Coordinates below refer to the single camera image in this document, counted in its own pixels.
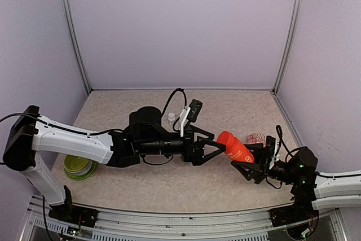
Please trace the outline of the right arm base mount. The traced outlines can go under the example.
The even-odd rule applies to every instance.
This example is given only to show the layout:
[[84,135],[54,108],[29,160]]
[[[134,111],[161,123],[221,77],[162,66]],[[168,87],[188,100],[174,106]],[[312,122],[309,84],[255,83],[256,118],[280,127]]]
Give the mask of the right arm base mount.
[[279,227],[317,217],[319,215],[319,211],[314,210],[312,206],[292,204],[270,209],[269,214],[272,226]]

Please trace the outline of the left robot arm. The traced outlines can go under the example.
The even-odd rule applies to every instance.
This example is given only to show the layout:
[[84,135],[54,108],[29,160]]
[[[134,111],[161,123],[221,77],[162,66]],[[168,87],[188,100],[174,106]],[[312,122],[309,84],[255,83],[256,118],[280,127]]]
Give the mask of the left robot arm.
[[16,114],[18,119],[11,127],[2,160],[8,168],[25,175],[51,208],[65,220],[73,221],[79,209],[72,203],[71,192],[55,181],[40,152],[82,157],[114,168],[137,165],[147,155],[181,155],[186,163],[203,165],[226,147],[214,141],[212,133],[192,125],[199,111],[199,106],[184,108],[185,125],[179,132],[163,128],[162,113],[152,106],[132,112],[125,129],[94,132],[59,124],[40,115],[39,107],[29,106]]

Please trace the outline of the red pill bottle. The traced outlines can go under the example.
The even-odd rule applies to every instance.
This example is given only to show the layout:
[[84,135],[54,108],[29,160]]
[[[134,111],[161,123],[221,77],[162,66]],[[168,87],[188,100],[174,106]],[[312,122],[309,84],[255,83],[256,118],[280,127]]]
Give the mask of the red pill bottle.
[[217,143],[226,146],[225,154],[232,161],[254,163],[254,156],[232,133],[223,131],[217,138]]

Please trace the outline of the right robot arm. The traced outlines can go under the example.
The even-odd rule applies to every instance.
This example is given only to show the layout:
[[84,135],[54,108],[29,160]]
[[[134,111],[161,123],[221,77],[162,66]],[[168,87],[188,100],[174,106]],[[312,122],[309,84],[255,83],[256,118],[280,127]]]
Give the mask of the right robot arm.
[[231,165],[256,184],[270,178],[292,185],[294,201],[288,209],[291,219],[299,221],[310,211],[360,206],[360,171],[319,173],[318,159],[307,147],[299,148],[287,162],[278,158],[276,142],[249,147],[254,162],[232,161]]

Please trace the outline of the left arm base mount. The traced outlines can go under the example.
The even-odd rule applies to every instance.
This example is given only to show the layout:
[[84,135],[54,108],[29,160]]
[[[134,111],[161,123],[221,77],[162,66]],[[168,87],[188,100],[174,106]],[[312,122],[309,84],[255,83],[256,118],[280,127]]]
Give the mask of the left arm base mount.
[[98,218],[98,211],[92,208],[65,204],[51,206],[49,217],[78,226],[94,228]]

